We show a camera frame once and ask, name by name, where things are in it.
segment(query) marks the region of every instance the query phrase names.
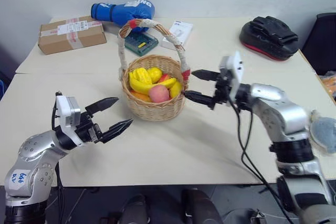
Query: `basket handle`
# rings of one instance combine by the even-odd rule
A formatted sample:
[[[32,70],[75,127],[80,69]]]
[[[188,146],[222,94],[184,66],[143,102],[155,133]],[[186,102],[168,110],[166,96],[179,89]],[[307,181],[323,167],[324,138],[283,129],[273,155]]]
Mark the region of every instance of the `basket handle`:
[[[187,64],[184,56],[184,48],[181,45],[181,42],[179,39],[172,34],[169,30],[167,30],[163,25],[161,25],[159,22],[156,22],[151,19],[141,19],[136,18],[128,21],[120,30],[118,33],[118,53],[120,58],[121,67],[119,69],[119,79],[122,79],[122,74],[125,70],[128,68],[128,64],[125,57],[125,38],[128,36],[128,34],[131,32],[133,28],[136,27],[150,27],[154,28],[155,30],[159,31],[169,42],[171,42],[178,53],[178,56],[180,58],[181,62],[181,73],[183,76],[183,80],[187,81],[190,75],[190,67]]]

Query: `red trim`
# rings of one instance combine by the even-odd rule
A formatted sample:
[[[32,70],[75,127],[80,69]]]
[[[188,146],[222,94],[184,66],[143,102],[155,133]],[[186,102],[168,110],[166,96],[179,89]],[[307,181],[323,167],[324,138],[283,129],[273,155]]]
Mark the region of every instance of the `red trim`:
[[[185,70],[183,73],[182,73],[182,76],[183,76],[183,80],[187,81],[189,76],[190,76],[190,69],[188,70]]]
[[[285,61],[285,60],[287,60],[287,59],[279,59],[279,58],[276,58],[276,57],[270,55],[269,53],[264,52],[264,51],[262,51],[261,49],[256,48],[256,47],[254,47],[254,46],[251,46],[251,45],[248,45],[248,44],[245,44],[245,43],[242,43],[242,44],[243,44],[245,47],[248,47],[249,49],[252,49],[252,50],[257,51],[257,52],[259,52],[259,53],[261,53],[261,54],[263,54],[263,55],[266,55],[267,57],[269,57],[269,58],[271,58],[271,59],[273,59],[273,60],[277,60],[277,61]]]
[[[130,20],[130,27],[131,27],[132,29],[134,29],[134,28],[137,27],[136,22],[135,22],[135,19]]]

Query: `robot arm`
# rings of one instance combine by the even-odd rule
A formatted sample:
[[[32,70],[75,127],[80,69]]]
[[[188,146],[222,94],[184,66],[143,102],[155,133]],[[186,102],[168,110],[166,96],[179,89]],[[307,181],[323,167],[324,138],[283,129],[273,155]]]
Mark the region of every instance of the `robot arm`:
[[[81,113],[74,97],[56,93],[56,115],[53,116],[59,118],[60,125],[28,138],[5,178],[5,223],[45,223],[46,203],[58,161],[77,146],[110,141],[132,123],[132,119],[125,120],[102,133],[92,122],[94,113],[111,107],[117,100],[105,98]]]
[[[192,73],[202,80],[216,81],[212,97],[195,91],[186,91],[185,96],[212,110],[216,103],[228,103],[230,99],[238,110],[256,114],[272,141],[270,151],[277,155],[277,167],[282,173],[277,184],[284,208],[298,215],[301,223],[336,221],[336,207],[331,205],[328,186],[308,140],[309,120],[304,109],[276,87],[241,84],[243,65],[239,53],[224,57],[219,70]]]

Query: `blue boxing glove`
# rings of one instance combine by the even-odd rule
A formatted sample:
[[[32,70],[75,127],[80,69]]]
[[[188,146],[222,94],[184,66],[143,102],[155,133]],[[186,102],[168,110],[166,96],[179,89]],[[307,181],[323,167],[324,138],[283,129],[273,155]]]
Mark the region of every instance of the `blue boxing glove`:
[[[136,0],[121,5],[93,4],[91,17],[101,21],[111,21],[123,26],[134,18],[152,19],[155,13],[154,5],[148,0]],[[147,27],[137,27],[133,31],[147,31]]]

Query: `brown cardboard box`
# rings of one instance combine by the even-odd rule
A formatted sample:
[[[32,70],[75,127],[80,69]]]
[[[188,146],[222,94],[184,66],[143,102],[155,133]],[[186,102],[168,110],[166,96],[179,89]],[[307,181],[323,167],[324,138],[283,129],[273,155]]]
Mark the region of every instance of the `brown cardboard box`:
[[[38,46],[46,55],[106,43],[101,22],[90,16],[41,25]]]

